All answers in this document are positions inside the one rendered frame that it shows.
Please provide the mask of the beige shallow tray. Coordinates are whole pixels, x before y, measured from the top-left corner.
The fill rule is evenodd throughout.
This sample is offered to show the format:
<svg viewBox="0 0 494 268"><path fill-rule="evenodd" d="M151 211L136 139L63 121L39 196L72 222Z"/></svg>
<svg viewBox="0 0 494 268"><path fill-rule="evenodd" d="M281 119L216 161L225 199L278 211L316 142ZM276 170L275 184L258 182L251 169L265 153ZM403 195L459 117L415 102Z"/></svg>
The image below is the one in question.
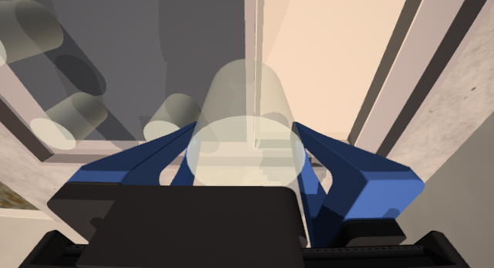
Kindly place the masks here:
<svg viewBox="0 0 494 268"><path fill-rule="evenodd" d="M255 0L255 60L296 122L355 147L423 1Z"/></svg>

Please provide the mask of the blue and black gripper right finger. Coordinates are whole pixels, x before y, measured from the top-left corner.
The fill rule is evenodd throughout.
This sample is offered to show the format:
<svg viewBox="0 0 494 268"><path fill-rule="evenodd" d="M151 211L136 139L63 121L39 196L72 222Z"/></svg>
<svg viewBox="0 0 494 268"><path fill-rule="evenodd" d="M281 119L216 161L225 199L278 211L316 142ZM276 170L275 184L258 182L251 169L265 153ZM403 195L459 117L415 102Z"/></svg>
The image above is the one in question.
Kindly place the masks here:
<svg viewBox="0 0 494 268"><path fill-rule="evenodd" d="M295 121L296 122L296 121ZM296 122L303 146L332 175L326 194L306 153L297 176L310 247L328 247L350 220L396 219L425 183L403 164L323 135Z"/></svg>

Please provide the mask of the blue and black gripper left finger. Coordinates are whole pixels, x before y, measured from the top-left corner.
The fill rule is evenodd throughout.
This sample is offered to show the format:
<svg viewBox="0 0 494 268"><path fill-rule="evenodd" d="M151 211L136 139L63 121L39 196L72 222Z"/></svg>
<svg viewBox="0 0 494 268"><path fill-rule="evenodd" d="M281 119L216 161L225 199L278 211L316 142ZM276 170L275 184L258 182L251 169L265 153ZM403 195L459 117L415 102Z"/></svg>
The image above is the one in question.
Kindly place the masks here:
<svg viewBox="0 0 494 268"><path fill-rule="evenodd" d="M67 181L119 182L122 185L160 185L161 172L186 148L197 121L163 137L81 166ZM170 185L193 185L186 152Z"/></svg>

